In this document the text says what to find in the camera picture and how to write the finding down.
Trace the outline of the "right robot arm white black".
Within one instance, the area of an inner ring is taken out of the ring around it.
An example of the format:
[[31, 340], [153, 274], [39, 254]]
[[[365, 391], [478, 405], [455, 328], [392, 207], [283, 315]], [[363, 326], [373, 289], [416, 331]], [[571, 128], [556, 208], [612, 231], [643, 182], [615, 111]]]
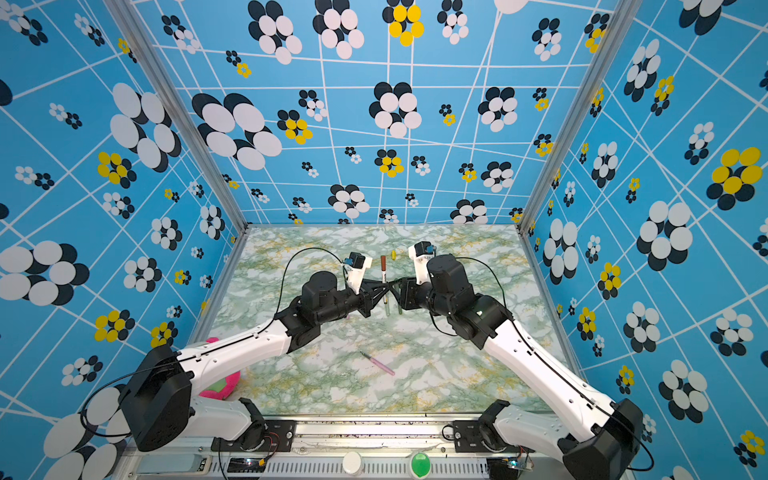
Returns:
[[477, 420], [482, 445], [501, 453], [526, 447], [560, 461], [575, 479], [619, 479], [641, 440], [643, 413], [613, 401], [543, 348], [495, 298], [475, 292], [464, 266], [422, 242], [409, 249], [415, 274], [400, 279], [404, 310], [442, 316], [455, 334], [512, 370], [552, 410], [539, 415], [497, 400]]

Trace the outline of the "pink pen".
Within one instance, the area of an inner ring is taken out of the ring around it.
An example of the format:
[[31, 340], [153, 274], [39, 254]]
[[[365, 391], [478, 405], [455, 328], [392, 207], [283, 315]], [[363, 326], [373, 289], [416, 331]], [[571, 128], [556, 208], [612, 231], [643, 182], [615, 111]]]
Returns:
[[373, 356], [365, 353], [365, 352], [359, 352], [366, 360], [368, 360], [371, 364], [375, 365], [380, 370], [384, 371], [390, 376], [395, 376], [396, 373], [393, 369], [391, 369], [389, 366], [385, 365], [383, 362], [379, 361], [378, 359], [374, 358]]

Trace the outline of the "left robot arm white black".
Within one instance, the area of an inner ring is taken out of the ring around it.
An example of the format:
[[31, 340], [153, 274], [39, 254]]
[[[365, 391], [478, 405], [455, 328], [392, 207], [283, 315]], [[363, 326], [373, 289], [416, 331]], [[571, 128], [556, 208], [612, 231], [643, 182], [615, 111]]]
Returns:
[[179, 437], [217, 437], [257, 447], [264, 420], [255, 404], [247, 398], [207, 398], [203, 390], [261, 360], [306, 346], [327, 322], [353, 312], [370, 316], [389, 290], [388, 283], [370, 279], [340, 290], [336, 276], [321, 271], [264, 327], [179, 351], [166, 345], [152, 348], [119, 397], [137, 449], [150, 452]]

